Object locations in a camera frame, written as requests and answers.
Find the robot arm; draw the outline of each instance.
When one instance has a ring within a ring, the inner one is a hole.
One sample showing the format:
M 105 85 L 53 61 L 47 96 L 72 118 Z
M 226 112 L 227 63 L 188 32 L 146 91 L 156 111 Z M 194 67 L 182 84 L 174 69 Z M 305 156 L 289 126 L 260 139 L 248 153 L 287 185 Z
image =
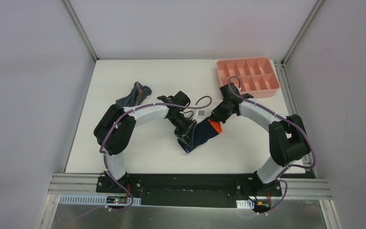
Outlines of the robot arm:
M 113 104 L 109 107 L 105 115 L 102 117 L 93 134 L 97 139 L 97 143 L 102 145 L 106 135 L 117 120 L 124 113 L 133 110 L 134 112 L 124 116 L 116 129 L 109 135 L 109 138 L 104 144 L 104 155 L 109 164 L 109 170 L 115 179 L 121 178 L 125 174 L 123 162 L 123 150 L 127 147 L 134 128 L 150 121 L 158 119 L 168 119 L 176 128 L 174 134 L 177 138 L 187 145 L 192 144 L 192 136 L 196 121 L 185 117 L 181 111 L 184 108 L 171 106 L 171 104 L 186 106 L 190 103 L 189 97 L 181 91 L 175 96 L 160 96 L 153 104 L 166 104 L 164 106 L 155 106 L 147 104 L 146 109 L 137 109 L 137 107 L 120 107 Z
M 212 111 L 210 120 L 225 123 L 233 114 L 242 115 L 253 120 L 269 133 L 270 157 L 253 175 L 253 181 L 256 184 L 253 186 L 253 191 L 258 192 L 272 184 L 289 164 L 307 155 L 310 149 L 304 137 L 295 128 L 263 108 L 239 99 L 232 94 L 229 86 L 239 94 L 233 83 L 222 86 L 220 90 L 223 101 Z M 243 97 L 257 103 L 257 100 L 249 94 Z M 300 116 L 294 114 L 287 119 L 305 130 Z

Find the white wall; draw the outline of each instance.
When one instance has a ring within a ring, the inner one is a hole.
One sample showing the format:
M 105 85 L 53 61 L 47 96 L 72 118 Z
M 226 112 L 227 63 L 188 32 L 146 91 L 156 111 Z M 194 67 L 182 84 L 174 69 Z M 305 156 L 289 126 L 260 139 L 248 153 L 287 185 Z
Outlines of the white wall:
M 100 58 L 284 57 L 315 0 L 71 0 Z
M 0 228 L 34 228 L 94 63 L 61 1 L 0 0 Z
M 366 228 L 366 1 L 326 1 L 287 75 L 343 228 Z

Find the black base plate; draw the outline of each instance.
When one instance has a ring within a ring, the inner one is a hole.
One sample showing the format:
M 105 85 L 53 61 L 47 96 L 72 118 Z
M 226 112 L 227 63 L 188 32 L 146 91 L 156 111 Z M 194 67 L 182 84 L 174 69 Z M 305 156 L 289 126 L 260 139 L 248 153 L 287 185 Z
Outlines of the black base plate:
M 282 195 L 279 181 L 269 189 L 252 193 L 252 174 L 126 174 L 118 182 L 129 185 L 142 205 L 236 208 L 237 200 L 249 196 Z M 96 192 L 125 193 L 106 173 L 98 179 Z

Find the wire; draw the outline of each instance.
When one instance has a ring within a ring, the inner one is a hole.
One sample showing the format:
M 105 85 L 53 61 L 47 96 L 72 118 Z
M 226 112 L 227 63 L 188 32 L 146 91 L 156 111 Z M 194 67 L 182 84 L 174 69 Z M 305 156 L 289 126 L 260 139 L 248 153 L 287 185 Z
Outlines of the wire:
M 64 221 L 74 221 L 74 220 L 77 220 L 77 219 L 79 219 L 79 218 L 82 218 L 82 217 L 86 216 L 87 214 L 89 214 L 89 213 L 91 213 L 91 212 L 93 212 L 93 211 L 96 211 L 96 210 L 97 210 L 97 209 L 99 209 L 99 208 L 104 208 L 104 207 L 105 207 L 105 205 L 99 205 L 99 206 L 96 206 L 96 207 L 94 207 L 94 208 L 90 209 L 89 211 L 87 211 L 87 212 L 85 212 L 85 213 L 82 213 L 82 214 L 80 214 L 80 215 L 78 215 L 78 216 L 75 216 L 75 217 L 73 217 L 73 218 L 64 218 L 64 217 L 62 217 L 62 216 L 61 216 L 61 212 L 60 212 L 60 211 L 58 211 L 58 218 L 60 218 L 60 219 L 62 219 L 62 220 L 64 220 Z
M 151 106 L 173 106 L 173 107 L 179 107 L 179 108 L 184 108 L 184 109 L 203 109 L 203 108 L 206 108 L 208 107 L 209 105 L 211 105 L 211 103 L 213 102 L 213 99 L 208 96 L 208 95 L 205 95 L 201 98 L 199 98 L 197 100 L 197 102 L 195 103 L 195 105 L 197 105 L 201 100 L 203 100 L 204 98 L 208 98 L 210 101 L 208 102 L 207 105 L 204 105 L 204 106 L 198 106 L 198 107 L 190 107 L 190 106 L 182 106 L 182 105 L 177 105 L 177 104 L 169 104 L 169 103 L 155 103 L 155 104 L 146 104 L 146 105 L 142 105 L 142 106 L 139 106 L 139 107 L 136 107 L 135 109 L 133 110 L 129 110 L 129 111 L 126 111 L 125 113 L 123 113 L 122 115 L 120 115 L 120 117 L 117 118 L 117 120 L 113 123 L 113 125 L 111 126 L 109 132 L 107 132 L 106 134 L 106 137 L 103 139 L 103 142 L 102 142 L 102 145 L 100 146 L 100 149 L 99 149 L 99 152 L 101 154 L 103 154 L 103 161 L 104 161 L 104 166 L 106 167 L 106 172 L 107 174 L 109 175 L 109 177 L 112 179 L 112 181 L 114 181 L 119 187 L 121 187 L 126 194 L 128 194 L 128 196 L 130 196 L 131 198 L 131 203 L 123 208 L 120 208 L 120 209 L 111 209 L 111 211 L 125 211 L 125 210 L 128 210 L 132 204 L 134 203 L 134 198 L 132 197 L 132 194 L 128 191 L 128 189 L 126 189 L 122 184 L 120 184 L 117 179 L 115 179 L 112 175 L 112 173 L 110 172 L 109 170 L 109 165 L 107 164 L 107 157 L 105 155 L 105 151 L 103 151 L 103 148 L 104 146 L 106 145 L 106 142 L 107 140 L 109 139 L 110 135 L 112 134 L 113 130 L 116 128 L 116 126 L 118 125 L 118 123 L 122 120 L 122 118 L 124 118 L 126 115 L 128 115 L 129 113 L 132 113 L 132 112 L 135 112 L 135 111 L 138 111 L 138 110 L 141 110 L 141 109 L 144 109 L 144 108 L 147 108 L 147 107 L 151 107 Z
M 126 186 L 125 186 L 129 191 L 131 191 L 131 186 L 130 186 L 130 184 L 127 184 Z
M 285 190 L 284 190 L 284 194 L 283 194 L 283 196 L 281 197 L 281 199 L 278 201 L 278 203 L 277 203 L 277 204 L 275 204 L 275 205 L 274 205 L 270 210 L 268 210 L 268 211 L 266 212 L 266 214 L 267 214 L 268 212 L 270 212 L 270 211 L 272 211 L 273 209 L 275 209 L 279 204 L 281 204 L 281 202 L 284 200 L 285 196 L 287 195 L 288 183 L 287 183 L 285 180 L 280 179 L 280 176 L 281 176 L 284 172 L 286 172 L 286 171 L 287 171 L 287 169 L 288 169 L 288 168 L 290 168 L 290 167 L 299 167 L 299 168 L 304 168 L 304 169 L 312 169 L 312 168 L 314 168 L 314 167 L 316 166 L 316 156 L 315 156 L 315 151 L 314 151 L 314 149 L 312 148 L 311 141 L 309 140 L 309 137 L 306 135 L 305 131 L 304 131 L 302 128 L 300 128 L 297 124 L 295 124 L 295 123 L 291 122 L 290 120 L 286 119 L 285 117 L 283 117 L 283 116 L 281 116 L 281 115 L 277 114 L 276 112 L 274 112 L 274 111 L 270 110 L 269 108 L 267 108 L 267 107 L 265 107 L 265 106 L 263 106 L 263 105 L 261 105 L 261 104 L 259 104 L 259 103 L 256 103 L 256 102 L 254 102 L 254 101 L 251 101 L 251 100 L 245 99 L 245 98 L 243 98 L 241 95 L 236 94 L 236 93 L 234 92 L 233 88 L 231 87 L 232 78 L 237 79 L 237 80 L 239 81 L 239 85 L 241 85 L 241 80 L 239 79 L 239 77 L 237 77 L 237 76 L 231 76 L 231 77 L 229 77 L 229 79 L 228 79 L 228 85 L 229 85 L 229 86 L 228 86 L 228 87 L 229 87 L 229 90 L 232 92 L 232 94 L 234 94 L 236 97 L 238 97 L 238 98 L 242 99 L 243 101 L 246 101 L 246 102 L 248 102 L 248 103 L 251 103 L 251 104 L 253 104 L 253 105 L 255 105 L 255 106 L 258 106 L 258 107 L 262 108 L 263 110 L 265 110 L 265 111 L 267 111 L 268 113 L 270 113 L 270 114 L 274 115 L 275 117 L 278 117 L 279 119 L 283 120 L 284 122 L 288 123 L 289 125 L 292 125 L 295 129 L 297 129 L 297 130 L 302 134 L 302 136 L 305 138 L 305 141 L 306 141 L 306 143 L 308 144 L 308 146 L 309 146 L 309 148 L 310 148 L 310 150 L 311 150 L 312 160 L 313 160 L 313 161 L 312 161 L 312 165 L 311 165 L 311 166 L 289 165 L 289 166 L 287 166 L 285 169 L 283 169 L 283 171 L 281 171 L 281 173 L 279 173 L 279 174 L 277 175 L 277 180 L 282 181 L 282 182 L 284 182 L 284 183 L 285 183 Z
M 241 189 L 241 192 L 242 192 L 242 194 L 243 195 L 245 195 L 251 202 L 253 202 L 253 203 L 257 203 L 257 202 L 259 202 L 258 200 L 257 200 L 257 197 L 256 196 L 253 196 L 254 197 L 254 199 L 255 200 L 252 200 L 250 197 L 249 197 L 249 195 L 247 195 L 246 193 L 245 193 L 245 191 L 244 191 L 244 189 L 242 188 Z
M 283 182 L 285 184 L 285 189 L 284 189 L 284 194 L 283 196 L 281 197 L 281 199 L 270 209 L 268 210 L 267 212 L 271 212 L 273 209 L 275 209 L 276 207 L 278 207 L 278 205 L 281 204 L 281 202 L 284 200 L 285 196 L 287 195 L 287 191 L 288 191 L 288 183 L 287 181 L 283 180 L 283 179 L 280 179 L 280 178 L 277 178 L 279 181 Z
M 271 200 L 271 191 L 269 190 L 267 193 L 267 202 Z
M 188 118 L 192 118 L 192 117 L 194 116 L 194 112 L 193 112 L 193 111 L 186 111 L 186 112 L 182 111 L 182 113 L 185 113 L 185 114 L 187 114 L 187 113 L 189 113 L 189 112 L 191 112 L 191 113 L 192 113 L 192 115 L 191 115 L 190 117 L 188 117 Z
M 239 84 L 241 83 L 241 81 L 239 80 L 239 77 L 237 77 L 237 76 L 231 76 L 231 77 L 229 77 L 229 79 L 228 79 L 228 85 L 230 85 L 230 83 L 232 82 L 232 81 L 231 81 L 231 79 L 232 79 L 232 78 L 236 78 L 236 79 L 239 81 Z M 311 144 L 311 141 L 309 140 L 309 137 L 306 135 L 305 131 L 304 131 L 302 128 L 300 128 L 297 124 L 295 124 L 295 123 L 291 122 L 290 120 L 286 119 L 285 117 L 283 117 L 283 116 L 281 116 L 281 115 L 277 114 L 276 112 L 274 112 L 274 111 L 270 110 L 269 108 L 267 108 L 267 107 L 265 107 L 265 106 L 263 106 L 263 105 L 261 105 L 261 104 L 259 104 L 259 103 L 255 103 L 255 102 L 254 102 L 254 101 L 252 101 L 252 100 L 248 100 L 248 99 L 243 98 L 241 95 L 236 94 L 236 93 L 234 92 L 234 90 L 232 89 L 232 87 L 231 87 L 231 86 L 228 86 L 228 87 L 229 87 L 229 90 L 231 90 L 231 92 L 232 92 L 236 97 L 238 97 L 238 98 L 242 99 L 243 101 L 246 101 L 246 102 L 248 102 L 248 103 L 251 103 L 251 104 L 253 104 L 253 105 L 255 105 L 255 106 L 258 106 L 258 107 L 262 108 L 263 110 L 267 111 L 268 113 L 270 113 L 270 114 L 272 114 L 272 115 L 274 115 L 274 116 L 278 117 L 279 119 L 283 120 L 284 122 L 286 122 L 286 123 L 288 123 L 288 124 L 292 125 L 292 126 L 293 126 L 295 129 L 297 129 L 297 130 L 301 133 L 301 135 L 305 138 L 305 141 L 306 141 L 306 143 L 308 144 L 308 146 L 309 146 L 309 148 L 310 148 L 310 150 L 311 150 L 312 159 L 313 159 L 313 161 L 312 161 L 312 165 L 311 165 L 311 166 L 289 165 L 288 167 L 299 167 L 299 168 L 304 168 L 304 169 L 312 169 L 312 168 L 314 168 L 314 167 L 316 166 L 316 156 L 315 156 L 315 151 L 314 151 L 314 149 L 312 148 L 312 144 Z M 282 175 L 282 174 L 283 174 L 287 169 L 288 169 L 288 168 L 285 168 L 285 169 L 284 169 L 284 170 L 283 170 L 283 171 L 278 175 L 278 177 L 280 177 L 280 176 L 281 176 L 281 175 Z

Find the pink tray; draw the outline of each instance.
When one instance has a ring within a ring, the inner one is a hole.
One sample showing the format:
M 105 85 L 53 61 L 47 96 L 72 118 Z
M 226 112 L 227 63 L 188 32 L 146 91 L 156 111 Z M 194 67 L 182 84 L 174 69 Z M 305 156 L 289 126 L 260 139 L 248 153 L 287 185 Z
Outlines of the pink tray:
M 249 93 L 255 98 L 267 98 L 280 88 L 280 82 L 267 57 L 220 60 L 217 62 L 219 86 L 228 84 L 231 76 L 241 80 L 241 94 Z M 232 79 L 238 86 L 238 80 Z

